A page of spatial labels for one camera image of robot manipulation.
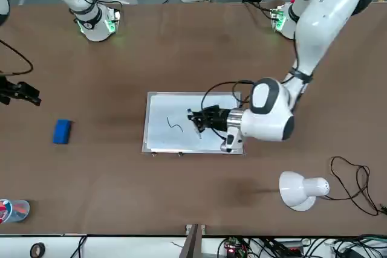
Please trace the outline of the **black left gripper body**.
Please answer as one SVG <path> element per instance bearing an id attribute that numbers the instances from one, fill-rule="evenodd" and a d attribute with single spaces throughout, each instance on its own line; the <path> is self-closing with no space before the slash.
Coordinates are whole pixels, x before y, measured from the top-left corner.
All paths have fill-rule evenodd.
<path id="1" fill-rule="evenodd" d="M 211 116 L 211 128 L 226 132 L 227 131 L 227 119 L 230 114 L 230 109 L 215 108 Z"/>

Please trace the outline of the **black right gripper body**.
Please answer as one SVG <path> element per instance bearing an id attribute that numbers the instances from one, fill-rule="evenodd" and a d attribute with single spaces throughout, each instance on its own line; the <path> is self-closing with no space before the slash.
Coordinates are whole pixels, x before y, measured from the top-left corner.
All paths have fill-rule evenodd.
<path id="1" fill-rule="evenodd" d="M 8 79 L 4 76 L 0 77 L 1 84 L 0 84 L 0 92 L 1 92 L 1 103 L 4 105 L 8 105 L 10 103 L 11 99 L 20 99 L 19 97 L 19 89 L 20 84 L 18 83 L 12 83 L 8 81 Z"/>

